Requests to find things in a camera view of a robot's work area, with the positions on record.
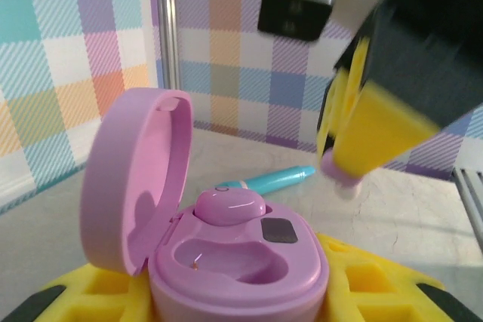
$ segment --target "pink earbud case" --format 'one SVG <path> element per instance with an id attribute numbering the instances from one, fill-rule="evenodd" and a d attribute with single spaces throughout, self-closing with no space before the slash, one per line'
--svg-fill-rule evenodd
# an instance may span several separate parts
<path id="1" fill-rule="evenodd" d="M 182 91 L 134 88 L 114 102 L 82 189 L 88 260 L 130 275 L 148 268 L 164 322 L 313 322 L 329 270 L 312 229 L 245 189 L 209 189 L 178 211 L 191 140 Z"/>

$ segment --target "pastel plaid wall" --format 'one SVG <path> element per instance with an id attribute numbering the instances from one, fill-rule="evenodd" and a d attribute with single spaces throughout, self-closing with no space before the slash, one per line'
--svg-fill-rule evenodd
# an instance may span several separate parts
<path id="1" fill-rule="evenodd" d="M 153 1 L 0 0 L 0 213 L 82 167 L 125 89 L 162 85 Z"/>
<path id="2" fill-rule="evenodd" d="M 329 23 L 314 46 L 263 36 L 259 9 L 260 0 L 177 0 L 181 77 L 195 126 L 315 151 L 322 97 L 351 35 Z M 483 170 L 482 150 L 480 109 L 387 167 L 447 179 L 455 163 Z"/>

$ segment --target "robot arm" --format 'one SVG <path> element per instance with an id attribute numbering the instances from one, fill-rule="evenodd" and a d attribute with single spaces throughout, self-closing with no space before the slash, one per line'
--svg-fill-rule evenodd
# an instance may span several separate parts
<path id="1" fill-rule="evenodd" d="M 259 30 L 315 41 L 329 17 L 354 38 L 326 90 L 318 156 L 354 196 L 483 100 L 483 0 L 262 0 Z"/>

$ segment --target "pink earbud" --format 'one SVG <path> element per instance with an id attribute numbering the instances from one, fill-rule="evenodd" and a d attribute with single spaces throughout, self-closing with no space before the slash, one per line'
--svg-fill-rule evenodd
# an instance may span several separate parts
<path id="1" fill-rule="evenodd" d="M 248 189 L 216 187 L 202 192 L 195 205 L 195 215 L 210 225 L 242 224 L 265 215 L 263 198 Z"/>

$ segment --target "teal pen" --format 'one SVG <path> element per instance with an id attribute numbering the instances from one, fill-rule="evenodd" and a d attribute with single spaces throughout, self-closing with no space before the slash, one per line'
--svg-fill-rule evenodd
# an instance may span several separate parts
<path id="1" fill-rule="evenodd" d="M 222 182 L 217 187 L 250 189 L 260 195 L 264 195 L 298 184 L 314 173 L 315 168 L 312 166 L 294 166 L 273 173 L 266 173 L 252 179 Z"/>

